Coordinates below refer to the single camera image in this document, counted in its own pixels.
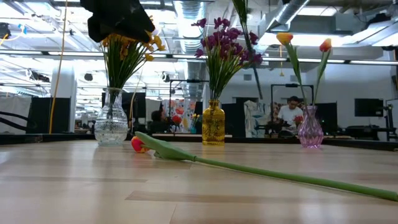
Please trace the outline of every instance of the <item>wooden table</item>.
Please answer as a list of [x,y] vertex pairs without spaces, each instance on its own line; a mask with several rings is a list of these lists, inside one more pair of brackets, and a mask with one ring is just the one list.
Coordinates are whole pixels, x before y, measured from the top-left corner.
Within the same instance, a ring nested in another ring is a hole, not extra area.
[[[175,143],[199,156],[398,191],[398,153]],[[398,223],[398,202],[156,159],[95,141],[0,147],[1,223]]]

